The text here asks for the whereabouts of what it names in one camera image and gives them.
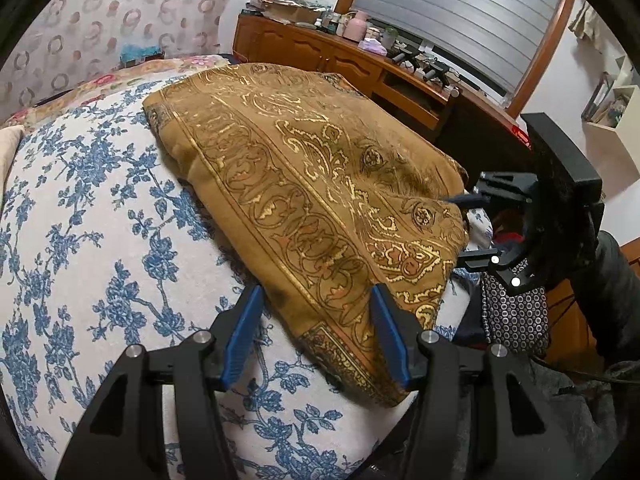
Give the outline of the white shelf unit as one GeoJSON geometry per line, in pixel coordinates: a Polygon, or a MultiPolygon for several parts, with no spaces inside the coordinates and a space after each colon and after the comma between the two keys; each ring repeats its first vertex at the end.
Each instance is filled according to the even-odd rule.
{"type": "Polygon", "coordinates": [[[616,141],[639,168],[639,74],[628,55],[603,72],[580,117],[585,133],[616,141]]]}

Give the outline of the brown gold patterned cloth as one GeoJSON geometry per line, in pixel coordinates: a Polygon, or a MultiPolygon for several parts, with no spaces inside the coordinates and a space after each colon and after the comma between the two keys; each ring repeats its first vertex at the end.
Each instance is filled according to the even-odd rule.
{"type": "Polygon", "coordinates": [[[369,310],[385,284],[425,328],[468,244],[465,173],[343,76],[212,68],[143,109],[286,331],[349,390],[394,406],[369,310]]]}

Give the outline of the blue folded cloth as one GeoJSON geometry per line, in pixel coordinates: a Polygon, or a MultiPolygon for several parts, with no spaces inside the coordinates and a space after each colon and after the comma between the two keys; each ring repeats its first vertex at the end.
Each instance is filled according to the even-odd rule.
{"type": "Polygon", "coordinates": [[[140,47],[133,44],[125,44],[120,50],[119,66],[128,68],[148,61],[162,60],[164,57],[164,52],[160,47],[140,47]]]}

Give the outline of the wooden sideboard cabinet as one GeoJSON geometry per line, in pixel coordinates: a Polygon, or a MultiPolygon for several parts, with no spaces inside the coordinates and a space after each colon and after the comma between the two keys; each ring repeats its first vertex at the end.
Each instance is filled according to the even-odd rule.
{"type": "Polygon", "coordinates": [[[242,13],[236,23],[232,53],[241,62],[272,63],[343,76],[427,140],[446,126],[491,134],[503,144],[529,146],[528,135],[477,92],[457,84],[451,90],[420,81],[387,58],[352,42],[311,29],[242,13]]]}

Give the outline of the white blue floral sheet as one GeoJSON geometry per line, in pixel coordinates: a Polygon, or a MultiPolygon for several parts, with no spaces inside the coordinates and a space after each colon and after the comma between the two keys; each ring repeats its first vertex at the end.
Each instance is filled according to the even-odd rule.
{"type": "MultiPolygon", "coordinates": [[[[53,478],[100,383],[128,344],[165,348],[213,323],[244,270],[169,167],[142,102],[179,74],[84,96],[26,131],[1,213],[1,385],[21,448],[53,478]]],[[[400,411],[331,385],[270,313],[220,401],[244,479],[344,479],[400,411]]]]}

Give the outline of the purple small object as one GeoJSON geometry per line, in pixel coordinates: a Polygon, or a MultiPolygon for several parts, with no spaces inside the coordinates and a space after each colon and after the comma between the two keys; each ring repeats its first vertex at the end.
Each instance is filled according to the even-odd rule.
{"type": "Polygon", "coordinates": [[[358,48],[364,52],[368,52],[374,55],[382,56],[385,58],[387,55],[387,49],[375,38],[363,38],[358,44],[358,48]]]}

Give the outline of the black white patterned garment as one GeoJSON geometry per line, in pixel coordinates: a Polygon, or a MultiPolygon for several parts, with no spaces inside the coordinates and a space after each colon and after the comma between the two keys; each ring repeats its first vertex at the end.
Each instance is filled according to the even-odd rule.
{"type": "Polygon", "coordinates": [[[549,345],[548,302],[544,288],[509,296],[498,278],[483,273],[480,290],[487,341],[503,344],[513,352],[544,356],[549,345]]]}

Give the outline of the circle patterned curtain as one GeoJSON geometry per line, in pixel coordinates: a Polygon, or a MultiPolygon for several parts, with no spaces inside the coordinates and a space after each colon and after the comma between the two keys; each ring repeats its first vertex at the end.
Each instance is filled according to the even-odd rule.
{"type": "Polygon", "coordinates": [[[229,0],[51,0],[1,69],[1,115],[116,70],[126,47],[170,58],[220,49],[229,0]]]}

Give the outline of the grey window blind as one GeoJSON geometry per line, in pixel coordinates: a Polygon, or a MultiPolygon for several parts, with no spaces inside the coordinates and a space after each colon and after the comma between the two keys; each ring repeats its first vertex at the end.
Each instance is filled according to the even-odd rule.
{"type": "Polygon", "coordinates": [[[354,8],[444,49],[512,93],[559,1],[354,0],[354,8]]]}

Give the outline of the pink bottle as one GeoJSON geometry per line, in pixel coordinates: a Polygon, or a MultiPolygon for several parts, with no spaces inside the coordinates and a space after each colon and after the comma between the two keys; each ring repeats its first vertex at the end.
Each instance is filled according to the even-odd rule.
{"type": "Polygon", "coordinates": [[[368,16],[366,12],[357,11],[347,23],[343,38],[359,44],[366,36],[368,29],[368,16]]]}

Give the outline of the beige cloth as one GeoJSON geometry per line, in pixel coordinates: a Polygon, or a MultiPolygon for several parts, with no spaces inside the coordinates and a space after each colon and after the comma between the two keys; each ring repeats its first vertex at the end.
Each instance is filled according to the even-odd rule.
{"type": "Polygon", "coordinates": [[[22,125],[9,126],[0,130],[0,179],[1,185],[6,183],[6,177],[13,164],[13,159],[23,139],[25,129],[22,125]]]}

